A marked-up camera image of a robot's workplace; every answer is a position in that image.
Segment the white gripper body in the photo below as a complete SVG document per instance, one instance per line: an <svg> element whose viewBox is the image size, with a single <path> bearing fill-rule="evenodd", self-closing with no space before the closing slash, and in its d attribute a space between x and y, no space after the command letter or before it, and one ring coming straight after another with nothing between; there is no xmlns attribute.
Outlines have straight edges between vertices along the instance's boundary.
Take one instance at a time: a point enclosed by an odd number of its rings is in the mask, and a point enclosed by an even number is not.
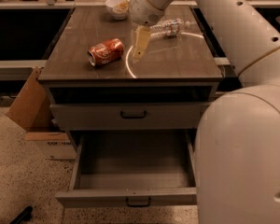
<svg viewBox="0 0 280 224"><path fill-rule="evenodd" d="M147 0L130 0L129 13L132 22L153 26L163 17L164 11L152 6Z"/></svg>

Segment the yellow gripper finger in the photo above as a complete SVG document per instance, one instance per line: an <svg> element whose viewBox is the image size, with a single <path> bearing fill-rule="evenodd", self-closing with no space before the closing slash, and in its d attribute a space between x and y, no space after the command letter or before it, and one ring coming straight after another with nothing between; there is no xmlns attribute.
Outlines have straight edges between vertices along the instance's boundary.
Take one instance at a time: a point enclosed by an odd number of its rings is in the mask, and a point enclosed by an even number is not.
<svg viewBox="0 0 280 224"><path fill-rule="evenodd" d="M128 9L129 9L129 1L128 0L120 2L119 4L117 4L113 7L113 11L117 14L126 13L128 11Z"/></svg>
<svg viewBox="0 0 280 224"><path fill-rule="evenodd" d="M135 40L133 44L133 62L139 62L147 49L151 37L151 29L147 26L138 26L135 30Z"/></svg>

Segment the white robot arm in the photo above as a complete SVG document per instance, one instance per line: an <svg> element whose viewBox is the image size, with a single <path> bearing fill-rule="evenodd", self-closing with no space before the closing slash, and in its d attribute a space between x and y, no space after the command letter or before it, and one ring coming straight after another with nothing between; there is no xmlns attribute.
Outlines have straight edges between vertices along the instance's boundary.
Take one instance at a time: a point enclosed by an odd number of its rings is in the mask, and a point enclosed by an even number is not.
<svg viewBox="0 0 280 224"><path fill-rule="evenodd" d="M173 0L131 0L157 23ZM195 0L243 87L203 113L195 139L200 224L280 224L280 33L246 0Z"/></svg>

